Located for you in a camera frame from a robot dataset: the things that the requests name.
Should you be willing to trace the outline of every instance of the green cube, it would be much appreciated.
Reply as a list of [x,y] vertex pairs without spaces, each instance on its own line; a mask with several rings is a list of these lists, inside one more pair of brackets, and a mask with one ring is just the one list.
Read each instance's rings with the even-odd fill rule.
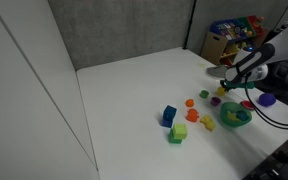
[[174,139],[185,139],[187,136],[187,130],[185,124],[174,124],[173,128]]
[[172,144],[181,144],[182,143],[181,139],[174,139],[172,129],[170,131],[169,138],[170,138],[170,143],[172,143]]

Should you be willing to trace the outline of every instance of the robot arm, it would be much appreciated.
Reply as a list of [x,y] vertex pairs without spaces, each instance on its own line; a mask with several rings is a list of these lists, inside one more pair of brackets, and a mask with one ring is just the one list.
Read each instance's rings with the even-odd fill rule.
[[244,77],[248,73],[258,73],[254,69],[269,63],[288,60],[288,28],[275,38],[253,51],[236,65],[227,69],[225,80],[231,84],[244,83]]

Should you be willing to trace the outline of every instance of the orange block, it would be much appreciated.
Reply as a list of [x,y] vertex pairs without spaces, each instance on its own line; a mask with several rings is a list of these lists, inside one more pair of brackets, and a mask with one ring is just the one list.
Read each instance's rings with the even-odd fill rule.
[[196,122],[199,117],[200,116],[196,109],[189,109],[187,111],[186,120],[191,121],[191,122]]
[[193,107],[194,106],[194,100],[193,99],[186,100],[185,105],[187,107]]

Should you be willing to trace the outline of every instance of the purple object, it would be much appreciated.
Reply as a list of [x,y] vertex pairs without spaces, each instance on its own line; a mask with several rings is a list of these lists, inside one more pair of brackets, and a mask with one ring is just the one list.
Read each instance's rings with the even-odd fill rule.
[[218,98],[218,97],[212,97],[212,99],[211,99],[211,104],[213,105],[213,106],[217,106],[217,105],[219,105],[221,103],[221,99],[220,98]]
[[275,102],[276,98],[271,93],[264,93],[258,98],[258,103],[264,107],[272,106],[273,104],[275,104]]

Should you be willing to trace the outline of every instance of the white table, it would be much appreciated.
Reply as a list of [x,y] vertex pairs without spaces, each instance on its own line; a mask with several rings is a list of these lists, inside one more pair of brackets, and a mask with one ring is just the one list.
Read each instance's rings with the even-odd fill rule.
[[[266,124],[255,112],[239,128],[222,124],[220,106],[212,107],[219,81],[205,75],[212,65],[181,48],[85,68],[78,78],[101,180],[241,179],[288,139],[288,131]],[[199,97],[203,89],[208,99]],[[250,90],[255,99],[259,90]],[[195,100],[200,115],[211,115],[216,129],[185,120],[185,101]],[[246,99],[242,89],[222,101]],[[181,145],[168,142],[169,128],[159,120],[166,105],[175,106],[174,123],[185,123]],[[288,106],[263,109],[288,122]]]

